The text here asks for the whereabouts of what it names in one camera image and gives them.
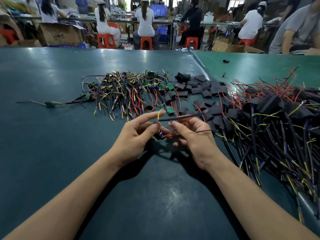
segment left hand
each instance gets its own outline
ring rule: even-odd
[[[162,131],[163,135],[170,132],[169,129],[161,126],[159,122],[149,122],[158,116],[158,111],[145,113],[134,120],[126,122],[108,154],[112,160],[121,168],[126,164],[134,161],[143,152],[146,143],[157,133]]]

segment gray pants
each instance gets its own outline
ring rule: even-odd
[[[154,32],[154,36],[151,37],[152,39],[152,48],[157,51],[159,50],[159,33],[158,31]],[[139,50],[140,49],[140,43],[141,43],[141,37],[138,35],[138,31],[133,32],[133,44],[134,49]]]

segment white pants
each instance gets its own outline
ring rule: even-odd
[[[111,34],[113,36],[115,46],[118,46],[120,40],[121,40],[121,32],[118,28],[108,27],[107,30],[105,29],[98,29],[97,31],[99,34]]]

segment white hat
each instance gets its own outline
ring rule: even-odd
[[[106,4],[104,0],[97,0],[97,4]]]
[[[265,6],[267,7],[267,3],[265,1],[261,1],[259,2],[258,6]]]

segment hand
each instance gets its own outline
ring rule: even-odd
[[[191,118],[184,125],[177,121],[172,121],[169,122],[169,126],[175,130],[173,135],[178,134],[184,137],[184,139],[174,142],[173,145],[187,146],[198,167],[206,170],[206,167],[214,159],[217,150],[220,152],[214,141],[210,126],[196,117]]]
[[[138,118],[126,122],[109,152],[107,152],[112,160],[115,160],[119,168],[134,161],[143,152],[146,143],[159,130],[164,135],[170,130],[161,126],[159,122],[152,123],[149,120],[155,119],[158,116],[157,112],[145,113]]]

